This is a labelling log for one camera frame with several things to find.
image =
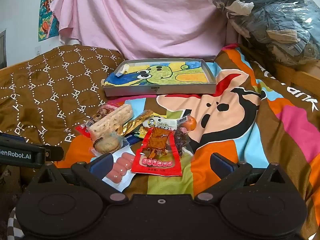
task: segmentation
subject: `cartoon drawing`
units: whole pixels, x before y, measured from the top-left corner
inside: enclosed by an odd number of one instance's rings
[[[195,151],[210,142],[239,138],[252,126],[265,92],[260,95],[239,87],[248,76],[238,69],[223,69],[216,77],[214,94],[161,95],[157,102],[170,111],[185,110],[184,115],[196,119],[196,129],[188,134]]]
[[[45,34],[48,34],[49,27],[50,27],[49,23],[46,20],[44,20],[40,27],[40,30]]]
[[[132,66],[125,74],[119,77],[111,74],[105,80],[105,85],[116,86],[199,83],[208,83],[208,80],[197,61]]]
[[[59,22],[50,9],[52,2],[53,0],[40,2],[38,41],[59,35]]]
[[[53,2],[53,0],[45,0],[44,1],[43,6],[46,8],[47,12],[51,12],[50,5],[52,2]]]
[[[207,83],[207,82],[190,82],[190,81],[180,81],[179,75],[183,74],[194,74],[194,73],[203,73],[203,70],[201,67],[198,68],[191,68],[189,69],[188,65],[181,66],[180,71],[172,72],[171,68],[168,66],[162,66],[162,65],[154,65],[146,70],[140,70],[138,72],[141,77],[141,81],[138,81],[137,83],[147,81],[152,84],[186,84],[186,83]]]

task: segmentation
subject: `yellow snack wrapper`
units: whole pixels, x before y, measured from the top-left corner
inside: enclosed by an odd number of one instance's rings
[[[137,118],[125,123],[122,126],[122,131],[121,131],[121,129],[120,130],[118,129],[118,134],[121,136],[125,136],[125,135],[131,133],[134,129],[136,129],[139,125],[141,125],[146,118],[148,118],[152,114],[153,114],[153,111],[144,110],[140,115],[137,116]]]

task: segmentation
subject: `metal tray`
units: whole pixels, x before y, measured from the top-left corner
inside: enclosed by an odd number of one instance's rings
[[[154,85],[137,85],[137,86],[112,86],[105,85],[104,91],[107,97],[114,96],[133,96],[133,95],[162,95],[162,94],[214,94],[216,91],[216,79],[210,71],[206,62],[202,59],[195,58],[151,58],[141,60],[125,60],[115,70],[117,75],[124,68],[125,64],[130,63],[148,63],[148,62],[176,62],[176,61],[198,61],[208,80],[208,83],[200,84],[154,84]]]

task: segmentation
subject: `barcode label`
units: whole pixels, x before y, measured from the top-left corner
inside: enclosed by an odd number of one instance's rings
[[[188,119],[188,116],[186,115],[185,117],[182,117],[181,119],[177,120],[177,125],[183,123],[183,122],[186,122]]]

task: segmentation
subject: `wall socket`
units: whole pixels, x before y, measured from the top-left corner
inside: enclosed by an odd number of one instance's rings
[[[35,53],[36,56],[39,56],[41,54],[41,46],[35,47]]]

